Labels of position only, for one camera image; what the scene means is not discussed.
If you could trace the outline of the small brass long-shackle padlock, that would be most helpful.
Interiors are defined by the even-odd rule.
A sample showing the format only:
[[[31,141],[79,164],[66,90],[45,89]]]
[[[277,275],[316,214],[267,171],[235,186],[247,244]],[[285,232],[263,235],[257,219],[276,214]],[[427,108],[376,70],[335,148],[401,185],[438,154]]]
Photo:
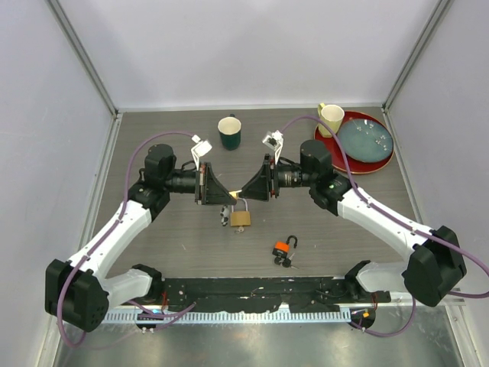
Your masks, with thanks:
[[[235,199],[241,198],[241,190],[230,191],[229,194]]]

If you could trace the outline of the keys with panda keychain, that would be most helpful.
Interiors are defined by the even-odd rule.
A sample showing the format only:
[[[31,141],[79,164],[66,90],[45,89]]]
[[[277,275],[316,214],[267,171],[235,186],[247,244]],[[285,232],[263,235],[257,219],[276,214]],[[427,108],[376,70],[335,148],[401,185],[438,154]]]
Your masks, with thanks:
[[[221,208],[220,216],[222,226],[227,226],[230,223],[231,207],[229,205],[224,205]]]

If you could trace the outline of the orange black padlock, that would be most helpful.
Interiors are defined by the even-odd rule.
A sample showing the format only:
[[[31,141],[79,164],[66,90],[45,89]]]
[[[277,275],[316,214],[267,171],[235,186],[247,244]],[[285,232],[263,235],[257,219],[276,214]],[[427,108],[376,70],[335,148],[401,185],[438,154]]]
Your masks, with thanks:
[[[292,248],[297,247],[297,237],[290,235],[285,242],[276,242],[272,254],[278,258],[286,258]]]

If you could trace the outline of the black-headed keys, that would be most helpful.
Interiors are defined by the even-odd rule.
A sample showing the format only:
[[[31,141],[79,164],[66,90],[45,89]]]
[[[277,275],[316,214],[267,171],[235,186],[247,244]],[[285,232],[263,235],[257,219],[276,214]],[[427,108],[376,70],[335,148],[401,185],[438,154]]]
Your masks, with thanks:
[[[287,256],[285,258],[281,258],[281,257],[276,257],[274,259],[274,264],[275,265],[279,265],[279,266],[282,266],[284,268],[293,268],[293,269],[297,269],[296,266],[292,265],[292,260],[293,260],[293,257],[294,257],[294,253],[290,256]]]

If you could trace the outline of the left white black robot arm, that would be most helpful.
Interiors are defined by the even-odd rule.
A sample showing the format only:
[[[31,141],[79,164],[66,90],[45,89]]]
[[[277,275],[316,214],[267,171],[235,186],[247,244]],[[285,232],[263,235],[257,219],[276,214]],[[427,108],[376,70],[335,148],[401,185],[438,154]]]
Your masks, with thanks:
[[[166,144],[149,147],[139,179],[127,191],[115,215],[69,260],[53,260],[45,273],[45,310],[54,317],[92,332],[109,310],[130,300],[156,304],[164,292],[163,275],[146,265],[108,278],[108,271],[132,240],[170,202],[172,193],[187,193],[199,205],[234,205],[235,198],[217,180],[209,162],[208,141],[191,149],[193,169],[176,168],[176,155]]]

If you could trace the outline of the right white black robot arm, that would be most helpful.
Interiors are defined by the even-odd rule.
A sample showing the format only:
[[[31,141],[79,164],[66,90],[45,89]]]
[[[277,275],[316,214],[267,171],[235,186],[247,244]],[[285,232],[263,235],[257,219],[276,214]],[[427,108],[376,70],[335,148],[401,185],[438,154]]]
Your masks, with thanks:
[[[378,264],[362,261],[346,274],[345,293],[361,302],[375,292],[408,292],[434,307],[466,275],[456,234],[430,229],[379,203],[335,171],[326,146],[317,140],[300,145],[300,160],[264,156],[261,169],[239,192],[246,200],[268,201],[283,188],[306,187],[313,202],[349,220],[387,243],[402,260]]]

